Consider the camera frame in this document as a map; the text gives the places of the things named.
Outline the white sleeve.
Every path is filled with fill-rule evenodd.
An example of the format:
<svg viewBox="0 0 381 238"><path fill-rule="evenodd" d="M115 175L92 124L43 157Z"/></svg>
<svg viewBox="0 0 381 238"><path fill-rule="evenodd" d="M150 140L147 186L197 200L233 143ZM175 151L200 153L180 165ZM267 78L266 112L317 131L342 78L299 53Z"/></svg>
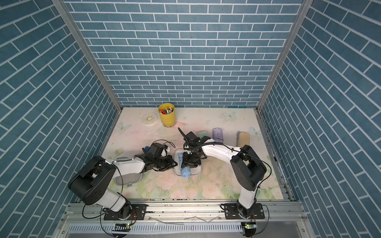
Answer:
<svg viewBox="0 0 381 238"><path fill-rule="evenodd" d="M179 153L184 153L184 152L185 151L183 149L177 149L175 151L175 154L174 154L174 157L173 157L173 160L177 163L177 166L175 166L173 168L174 173L175 173L175 175L180 176L180 177L182 177L182 176L181 176L181 173L180 173L180 164L179 164L178 154ZM201 171L202 171L201 166L198 166L196 168L190 168L190 169L191 169L190 170L191 171L191 176L199 175L201 173Z"/></svg>

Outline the grey sleeve back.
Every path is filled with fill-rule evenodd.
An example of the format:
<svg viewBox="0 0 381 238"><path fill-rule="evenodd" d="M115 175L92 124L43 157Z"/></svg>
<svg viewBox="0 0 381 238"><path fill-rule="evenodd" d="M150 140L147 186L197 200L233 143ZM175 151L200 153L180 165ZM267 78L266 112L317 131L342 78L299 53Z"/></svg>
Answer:
<svg viewBox="0 0 381 238"><path fill-rule="evenodd" d="M203 138L204 136L210 137L210 136L209 136L209 133L208 133L207 131L199 131L199 132L197 133L197 136L198 136L199 138Z"/></svg>

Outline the white sleeve case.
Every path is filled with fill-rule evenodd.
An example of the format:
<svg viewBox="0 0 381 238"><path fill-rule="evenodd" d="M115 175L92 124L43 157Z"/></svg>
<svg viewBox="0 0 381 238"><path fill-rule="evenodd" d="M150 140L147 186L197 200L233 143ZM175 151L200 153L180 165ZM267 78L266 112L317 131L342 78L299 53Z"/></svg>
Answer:
<svg viewBox="0 0 381 238"><path fill-rule="evenodd" d="M247 132L240 131L237 135L237 147L250 146L250 135Z"/></svg>

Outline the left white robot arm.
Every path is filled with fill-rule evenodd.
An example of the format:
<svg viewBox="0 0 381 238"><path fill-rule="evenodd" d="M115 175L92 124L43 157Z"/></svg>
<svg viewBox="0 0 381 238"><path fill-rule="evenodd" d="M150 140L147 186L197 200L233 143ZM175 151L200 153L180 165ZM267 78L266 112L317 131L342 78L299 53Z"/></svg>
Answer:
<svg viewBox="0 0 381 238"><path fill-rule="evenodd" d="M68 183L71 190L85 205L97 204L120 213L125 218L131 203L120 193L109 189L113 179L125 175L141 174L149 170L164 172L178 165L169 154L169 148L160 143L151 144L148 150L132 158L121 157L109 162L101 156L91 158Z"/></svg>

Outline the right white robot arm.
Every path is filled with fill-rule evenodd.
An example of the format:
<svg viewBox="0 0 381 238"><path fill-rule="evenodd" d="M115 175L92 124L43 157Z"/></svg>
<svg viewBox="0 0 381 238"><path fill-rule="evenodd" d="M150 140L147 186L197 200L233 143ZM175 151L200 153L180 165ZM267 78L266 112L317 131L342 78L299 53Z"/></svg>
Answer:
<svg viewBox="0 0 381 238"><path fill-rule="evenodd" d="M182 168L197 168L203 159L214 157L231 165L238 183L241 185L241 193L237 201L237 208L246 212L246 217L254 208L256 195L261 182L265 179L267 169L270 168L262 161L255 151L249 146L232 147L222 142L216 142L208 136L197 137L193 132L183 136L184 145Z"/></svg>

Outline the clear tape roll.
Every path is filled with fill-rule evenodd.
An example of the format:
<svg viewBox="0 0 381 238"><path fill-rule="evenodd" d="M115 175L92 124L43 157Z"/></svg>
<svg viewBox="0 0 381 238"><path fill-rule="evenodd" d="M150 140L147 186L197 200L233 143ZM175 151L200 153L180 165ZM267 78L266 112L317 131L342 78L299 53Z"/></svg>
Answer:
<svg viewBox="0 0 381 238"><path fill-rule="evenodd" d="M147 113L142 116L141 122L144 125L153 125L158 121L158 115L156 113Z"/></svg>

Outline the yellow pen cup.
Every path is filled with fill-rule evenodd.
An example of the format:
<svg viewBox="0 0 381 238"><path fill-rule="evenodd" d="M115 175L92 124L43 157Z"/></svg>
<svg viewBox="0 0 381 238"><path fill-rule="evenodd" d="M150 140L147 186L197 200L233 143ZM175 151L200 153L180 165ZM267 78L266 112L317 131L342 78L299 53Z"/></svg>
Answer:
<svg viewBox="0 0 381 238"><path fill-rule="evenodd" d="M171 103L164 103L159 106L158 112L160 115L160 119L162 124L170 128L175 125L177 118L176 118L176 111L175 106Z"/></svg>

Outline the aluminium front rail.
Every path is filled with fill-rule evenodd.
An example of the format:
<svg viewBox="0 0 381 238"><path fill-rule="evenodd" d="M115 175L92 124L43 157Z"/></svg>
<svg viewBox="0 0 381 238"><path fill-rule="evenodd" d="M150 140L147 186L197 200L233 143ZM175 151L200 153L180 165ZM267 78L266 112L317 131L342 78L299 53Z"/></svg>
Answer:
<svg viewBox="0 0 381 238"><path fill-rule="evenodd" d="M223 222L227 213L221 207L233 200L170 200L170 199L131 199L135 205L146 205L146 210L137 211L144 217L144 222L161 222L180 224L185 222ZM256 222L304 222L307 215L300 202L289 200L259 200L262 208L252 219ZM83 203L71 203L66 209L60 225L65 223L98 223L101 208L90 205L86 208Z"/></svg>

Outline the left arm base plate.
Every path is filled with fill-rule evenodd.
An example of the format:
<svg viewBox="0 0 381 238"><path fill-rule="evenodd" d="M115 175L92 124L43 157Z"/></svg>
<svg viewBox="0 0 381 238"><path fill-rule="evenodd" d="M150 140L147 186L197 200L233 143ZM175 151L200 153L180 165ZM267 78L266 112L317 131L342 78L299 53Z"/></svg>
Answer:
<svg viewBox="0 0 381 238"><path fill-rule="evenodd" d="M115 212L103 208L105 221L143 220L146 214L147 204L125 205L120 211Z"/></svg>

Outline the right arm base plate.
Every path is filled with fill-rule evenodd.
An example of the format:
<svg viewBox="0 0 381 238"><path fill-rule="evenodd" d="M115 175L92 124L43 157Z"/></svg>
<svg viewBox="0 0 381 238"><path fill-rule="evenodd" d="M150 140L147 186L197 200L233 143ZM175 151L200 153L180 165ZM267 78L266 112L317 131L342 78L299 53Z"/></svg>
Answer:
<svg viewBox="0 0 381 238"><path fill-rule="evenodd" d="M220 208L224 211L225 219L264 219L264 209L262 204L255 203L251 208L247 209L239 203L223 203Z"/></svg>

